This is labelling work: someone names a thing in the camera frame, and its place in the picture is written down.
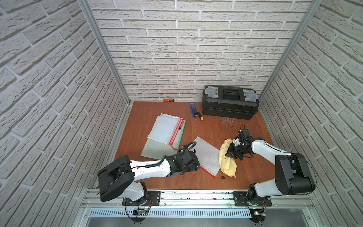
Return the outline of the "red zip mesh document bag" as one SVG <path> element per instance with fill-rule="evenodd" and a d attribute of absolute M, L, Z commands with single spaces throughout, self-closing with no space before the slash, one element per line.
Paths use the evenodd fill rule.
<path fill-rule="evenodd" d="M 209 173 L 211 175 L 211 179 L 225 179 L 224 176 L 217 175 L 220 170 L 218 161 L 219 150 L 200 137 L 197 137 L 194 141 L 196 142 L 194 148 L 196 150 L 196 156 L 199 160 L 200 168 Z"/>

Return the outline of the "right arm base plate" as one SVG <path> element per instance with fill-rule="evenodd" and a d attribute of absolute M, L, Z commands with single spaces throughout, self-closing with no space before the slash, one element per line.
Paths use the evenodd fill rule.
<path fill-rule="evenodd" d="M 250 191 L 233 191 L 233 201 L 236 207 L 271 207 L 270 197 L 259 197 Z"/>

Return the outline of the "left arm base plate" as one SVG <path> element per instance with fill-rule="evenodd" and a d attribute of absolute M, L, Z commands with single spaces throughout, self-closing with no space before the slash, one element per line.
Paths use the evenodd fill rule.
<path fill-rule="evenodd" d="M 140 199 L 132 201 L 129 198 L 124 198 L 123 206 L 159 206 L 161 199 L 161 191 L 147 191 Z"/>

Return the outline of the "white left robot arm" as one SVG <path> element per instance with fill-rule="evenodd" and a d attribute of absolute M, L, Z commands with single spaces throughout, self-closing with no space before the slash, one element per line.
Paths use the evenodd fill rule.
<path fill-rule="evenodd" d="M 199 160 L 193 151 L 183 151 L 160 160 L 139 162 L 122 156 L 97 173 L 99 195 L 102 202 L 119 196 L 138 202 L 148 198 L 141 180 L 166 178 L 199 170 Z"/>

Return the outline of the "yellow wiping cloth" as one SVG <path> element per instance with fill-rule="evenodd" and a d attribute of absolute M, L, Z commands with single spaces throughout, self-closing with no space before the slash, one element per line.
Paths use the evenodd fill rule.
<path fill-rule="evenodd" d="M 227 157 L 226 154 L 228 152 L 228 148 L 233 144 L 232 139 L 227 139 L 223 142 L 219 149 L 218 161 L 220 165 L 220 170 L 229 177 L 236 177 L 235 172 L 237 170 L 237 164 L 235 159 L 231 157 Z"/>

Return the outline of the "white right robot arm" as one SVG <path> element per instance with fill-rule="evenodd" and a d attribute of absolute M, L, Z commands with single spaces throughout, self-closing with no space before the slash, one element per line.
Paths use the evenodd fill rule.
<path fill-rule="evenodd" d="M 261 183 L 254 183 L 244 196 L 245 202 L 252 206 L 265 204 L 272 196 L 304 195 L 312 193 L 316 183 L 304 155 L 281 150 L 265 140 L 248 138 L 245 141 L 235 139 L 228 146 L 227 157 L 247 158 L 247 154 L 260 155 L 275 166 L 275 178 Z"/>

